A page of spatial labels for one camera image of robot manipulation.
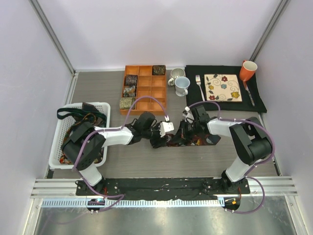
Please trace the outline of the dark red patterned tie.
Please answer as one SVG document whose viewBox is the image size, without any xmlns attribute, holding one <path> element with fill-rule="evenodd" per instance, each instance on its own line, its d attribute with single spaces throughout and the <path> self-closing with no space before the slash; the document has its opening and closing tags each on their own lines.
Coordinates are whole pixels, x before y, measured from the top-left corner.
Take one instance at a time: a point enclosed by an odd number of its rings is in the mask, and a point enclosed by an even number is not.
<svg viewBox="0 0 313 235">
<path fill-rule="evenodd" d="M 166 134 L 168 138 L 167 147 L 183 147 L 183 146 L 174 146 L 172 144 L 172 137 L 175 134 Z M 203 146 L 203 145 L 216 145 L 220 140 L 221 137 L 219 135 L 211 135 L 211 134 L 204 134 L 199 136 L 189 136 L 187 135 L 187 143 L 186 146 Z"/>
</svg>

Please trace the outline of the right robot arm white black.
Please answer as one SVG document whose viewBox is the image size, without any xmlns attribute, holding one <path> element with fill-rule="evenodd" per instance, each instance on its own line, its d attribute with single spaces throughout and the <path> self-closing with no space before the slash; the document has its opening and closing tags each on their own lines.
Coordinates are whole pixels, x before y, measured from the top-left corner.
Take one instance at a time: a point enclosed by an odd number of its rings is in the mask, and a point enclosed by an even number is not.
<svg viewBox="0 0 313 235">
<path fill-rule="evenodd" d="M 197 145 L 207 142 L 216 145 L 221 137 L 232 138 L 237 157 L 221 174 L 219 188 L 233 193 L 245 176 L 274 151 L 274 145 L 258 118 L 225 120 L 210 117 L 202 105 L 186 107 L 185 119 L 169 140 L 172 146 Z"/>
</svg>

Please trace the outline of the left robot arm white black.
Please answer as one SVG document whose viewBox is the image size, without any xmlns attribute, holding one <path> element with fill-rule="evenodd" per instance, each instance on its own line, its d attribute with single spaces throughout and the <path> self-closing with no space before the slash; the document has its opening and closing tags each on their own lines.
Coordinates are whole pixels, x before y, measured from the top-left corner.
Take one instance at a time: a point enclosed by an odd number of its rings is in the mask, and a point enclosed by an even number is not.
<svg viewBox="0 0 313 235">
<path fill-rule="evenodd" d="M 87 182 L 87 189 L 93 195 L 100 195 L 104 189 L 102 174 L 94 160 L 100 150 L 112 145 L 131 145 L 148 139 L 161 144 L 167 133 L 174 130 L 168 116 L 157 122 L 150 112 L 142 113 L 131 123 L 115 128 L 95 127 L 89 122 L 82 123 L 63 143 L 61 150 L 73 163 L 73 169 Z"/>
</svg>

